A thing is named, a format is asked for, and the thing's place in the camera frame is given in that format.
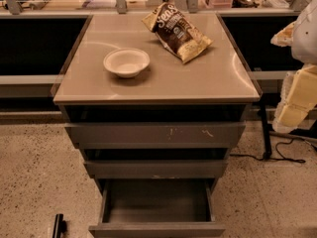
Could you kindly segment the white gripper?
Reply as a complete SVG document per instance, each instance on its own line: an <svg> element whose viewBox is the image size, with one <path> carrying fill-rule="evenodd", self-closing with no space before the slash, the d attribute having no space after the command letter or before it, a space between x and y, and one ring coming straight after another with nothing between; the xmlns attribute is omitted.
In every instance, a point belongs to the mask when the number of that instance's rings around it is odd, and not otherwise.
<svg viewBox="0 0 317 238"><path fill-rule="evenodd" d="M293 43L295 23L288 24L275 34L270 42L279 47ZM305 64L298 70L285 102L279 102L274 112L272 128L277 133L290 133L298 128L308 112L317 105L317 65Z"/></svg>

